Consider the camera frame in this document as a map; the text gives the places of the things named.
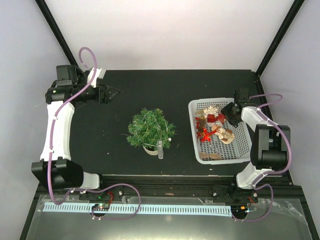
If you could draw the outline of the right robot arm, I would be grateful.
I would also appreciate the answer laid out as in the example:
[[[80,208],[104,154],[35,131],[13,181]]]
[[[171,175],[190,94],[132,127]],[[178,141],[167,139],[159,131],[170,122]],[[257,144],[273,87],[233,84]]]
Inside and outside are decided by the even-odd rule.
[[[264,177],[286,172],[292,163],[290,128],[267,117],[261,110],[264,105],[251,102],[253,98],[248,89],[239,88],[234,91],[233,102],[221,110],[231,126],[244,123],[253,131],[250,161],[227,189],[228,198],[234,202],[255,190]]]

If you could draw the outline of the small green christmas tree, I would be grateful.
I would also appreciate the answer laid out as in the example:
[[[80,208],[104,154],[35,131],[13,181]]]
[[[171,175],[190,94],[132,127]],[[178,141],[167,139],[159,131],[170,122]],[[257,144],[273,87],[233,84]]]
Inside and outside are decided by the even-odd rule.
[[[139,114],[133,116],[128,125],[128,133],[126,139],[131,146],[142,147],[147,154],[157,156],[159,147],[170,148],[172,138],[176,133],[176,126],[165,119],[161,109],[147,110],[144,108]]]

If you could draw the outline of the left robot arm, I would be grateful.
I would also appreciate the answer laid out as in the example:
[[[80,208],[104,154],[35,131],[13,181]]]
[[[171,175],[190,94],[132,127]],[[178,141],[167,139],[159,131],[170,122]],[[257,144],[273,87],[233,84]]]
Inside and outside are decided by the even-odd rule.
[[[45,93],[48,122],[44,148],[31,172],[46,189],[88,189],[101,200],[108,188],[100,176],[85,172],[71,160],[71,123],[78,103],[107,104],[120,90],[103,83],[106,71],[102,68],[83,72],[75,65],[58,65],[56,73],[57,79]]]

